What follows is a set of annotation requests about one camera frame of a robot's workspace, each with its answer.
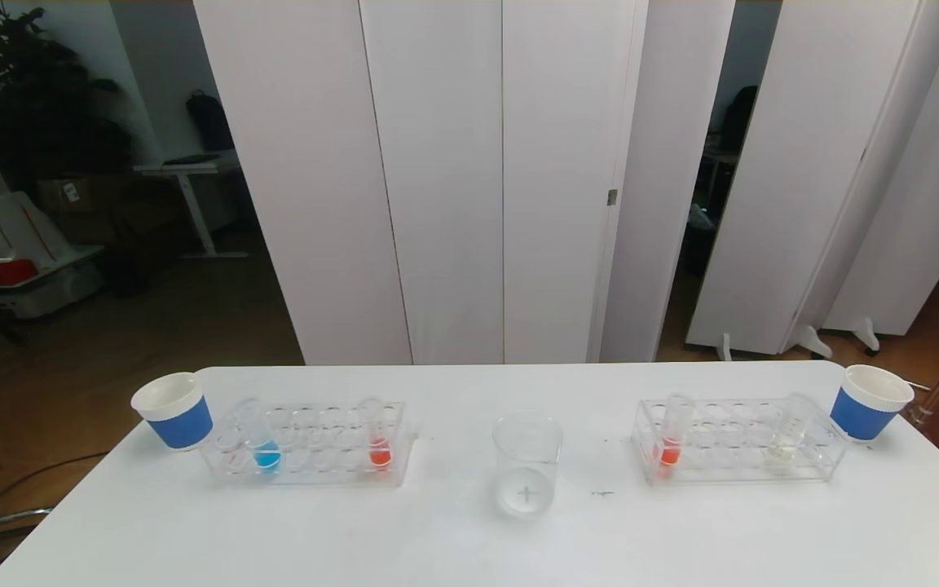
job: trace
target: blue liquid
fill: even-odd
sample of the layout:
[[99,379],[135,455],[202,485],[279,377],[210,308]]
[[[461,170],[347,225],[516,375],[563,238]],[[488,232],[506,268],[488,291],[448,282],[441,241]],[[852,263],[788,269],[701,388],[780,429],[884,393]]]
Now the blue liquid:
[[260,469],[273,471],[280,464],[280,450],[273,441],[268,441],[253,449],[253,458]]

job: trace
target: cardboard box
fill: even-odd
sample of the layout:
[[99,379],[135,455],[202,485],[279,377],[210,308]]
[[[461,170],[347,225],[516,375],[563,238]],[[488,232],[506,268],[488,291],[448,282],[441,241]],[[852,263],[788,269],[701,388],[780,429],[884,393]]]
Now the cardboard box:
[[88,175],[38,182],[38,200],[50,214],[111,210],[131,193],[135,183],[152,181],[142,175]]
[[137,178],[107,209],[57,212],[53,219],[68,241],[105,245],[140,271],[163,267],[196,241],[182,194],[164,179]]

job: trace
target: blue paper cup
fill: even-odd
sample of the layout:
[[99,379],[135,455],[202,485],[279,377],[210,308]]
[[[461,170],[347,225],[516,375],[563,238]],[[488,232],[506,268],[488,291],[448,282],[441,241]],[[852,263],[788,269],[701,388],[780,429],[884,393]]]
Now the blue paper cup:
[[169,448],[190,450],[212,431],[212,416],[193,373],[173,373],[140,387],[133,409]]
[[851,439],[871,441],[915,399],[915,390],[897,375],[867,364],[846,368],[831,420]]

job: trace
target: test tube rack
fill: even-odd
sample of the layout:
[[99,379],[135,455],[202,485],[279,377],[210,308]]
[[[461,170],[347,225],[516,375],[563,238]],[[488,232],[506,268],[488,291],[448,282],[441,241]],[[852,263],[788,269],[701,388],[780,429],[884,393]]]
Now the test tube rack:
[[368,437],[357,405],[263,408],[272,442],[251,446],[232,409],[199,445],[209,470],[224,483],[398,487],[403,482],[415,438],[403,420],[405,404],[383,404],[384,443]]
[[641,401],[633,424],[644,475],[651,484],[831,480],[850,441],[813,406],[801,441],[779,445],[775,428],[783,399],[698,400],[690,427],[670,458],[660,431],[666,402]]

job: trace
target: potted plant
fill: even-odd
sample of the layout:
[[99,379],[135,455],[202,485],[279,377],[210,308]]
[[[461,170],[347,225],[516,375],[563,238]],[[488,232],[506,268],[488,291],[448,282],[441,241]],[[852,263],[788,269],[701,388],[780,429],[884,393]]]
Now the potted plant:
[[71,49],[38,26],[45,11],[13,16],[0,3],[0,170],[12,189],[64,172],[115,172],[133,139],[101,112],[111,79],[90,78]]

